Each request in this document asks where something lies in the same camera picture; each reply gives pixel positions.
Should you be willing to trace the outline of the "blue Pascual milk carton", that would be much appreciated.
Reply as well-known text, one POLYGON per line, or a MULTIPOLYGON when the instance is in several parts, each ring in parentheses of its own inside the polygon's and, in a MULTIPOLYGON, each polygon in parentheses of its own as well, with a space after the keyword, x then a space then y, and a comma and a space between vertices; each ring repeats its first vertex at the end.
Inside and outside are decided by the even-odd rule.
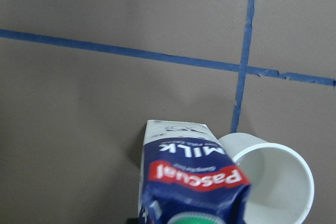
POLYGON ((243 223, 250 181, 205 124, 148 120, 139 223, 243 223))

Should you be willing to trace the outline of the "white smiley face mug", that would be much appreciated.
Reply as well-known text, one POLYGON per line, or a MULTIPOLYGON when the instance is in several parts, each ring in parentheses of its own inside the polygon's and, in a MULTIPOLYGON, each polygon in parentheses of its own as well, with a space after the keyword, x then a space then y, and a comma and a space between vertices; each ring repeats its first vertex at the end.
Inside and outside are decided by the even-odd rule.
POLYGON ((245 223, 304 222, 314 199, 314 180, 296 151, 247 133, 228 134, 219 142, 251 182, 245 223))

